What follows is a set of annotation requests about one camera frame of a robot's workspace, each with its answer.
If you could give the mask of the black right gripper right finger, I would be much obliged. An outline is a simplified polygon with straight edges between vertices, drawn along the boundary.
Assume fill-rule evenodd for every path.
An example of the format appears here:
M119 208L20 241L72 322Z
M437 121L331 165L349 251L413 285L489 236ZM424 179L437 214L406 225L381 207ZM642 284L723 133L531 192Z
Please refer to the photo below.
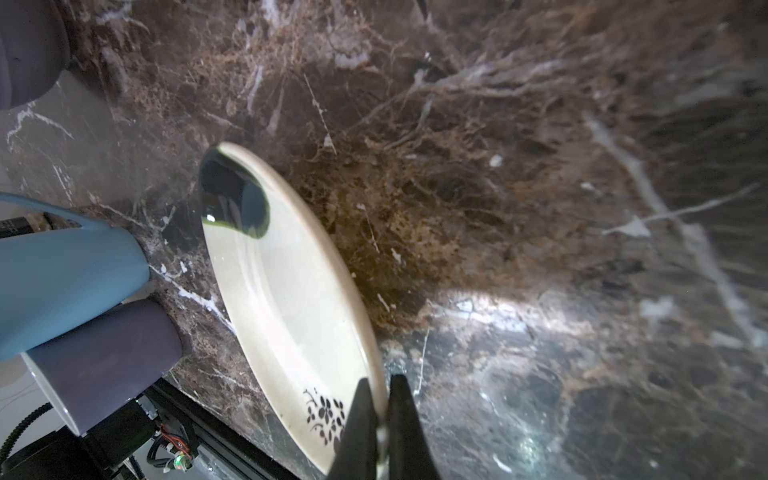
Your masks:
M387 422L389 478L440 480L405 375L393 375L390 379Z

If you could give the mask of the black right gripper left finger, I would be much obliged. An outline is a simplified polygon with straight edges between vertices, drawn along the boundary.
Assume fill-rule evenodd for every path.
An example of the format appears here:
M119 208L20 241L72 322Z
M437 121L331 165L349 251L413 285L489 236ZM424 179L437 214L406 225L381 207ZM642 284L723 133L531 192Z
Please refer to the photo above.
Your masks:
M378 417L367 378L359 381L345 433L327 480L374 480L377 475Z

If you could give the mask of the cream floral plate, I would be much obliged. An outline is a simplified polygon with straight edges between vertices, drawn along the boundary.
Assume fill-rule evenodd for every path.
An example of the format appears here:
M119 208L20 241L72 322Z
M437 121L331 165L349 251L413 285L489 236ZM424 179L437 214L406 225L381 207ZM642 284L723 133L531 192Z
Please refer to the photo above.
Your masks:
M367 379L376 415L388 389L372 323L332 239L264 160L222 142L199 173L204 238L228 317L279 420L328 472Z

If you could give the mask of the grey purple mug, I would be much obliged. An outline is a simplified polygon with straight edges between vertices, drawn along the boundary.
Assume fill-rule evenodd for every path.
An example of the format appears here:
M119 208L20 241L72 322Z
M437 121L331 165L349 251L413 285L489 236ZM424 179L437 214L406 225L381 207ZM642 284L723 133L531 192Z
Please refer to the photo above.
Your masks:
M143 299L21 358L69 430L82 437L171 370L182 358L182 343L164 308Z

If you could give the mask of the light blue mug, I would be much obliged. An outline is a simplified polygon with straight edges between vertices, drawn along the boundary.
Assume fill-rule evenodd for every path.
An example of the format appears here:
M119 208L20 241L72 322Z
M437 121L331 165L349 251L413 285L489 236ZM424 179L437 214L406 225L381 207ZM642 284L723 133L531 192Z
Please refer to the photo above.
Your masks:
M78 224L1 240L1 359L96 318L149 280L134 236L103 220L3 192L3 202Z

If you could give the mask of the lilac purple bowl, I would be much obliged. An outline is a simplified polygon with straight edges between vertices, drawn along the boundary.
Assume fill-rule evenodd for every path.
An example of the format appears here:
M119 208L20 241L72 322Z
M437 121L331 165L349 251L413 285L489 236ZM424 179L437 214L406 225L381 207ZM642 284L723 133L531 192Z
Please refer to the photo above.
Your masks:
M66 69L70 42L60 3L1 3L1 109L10 110L46 94Z

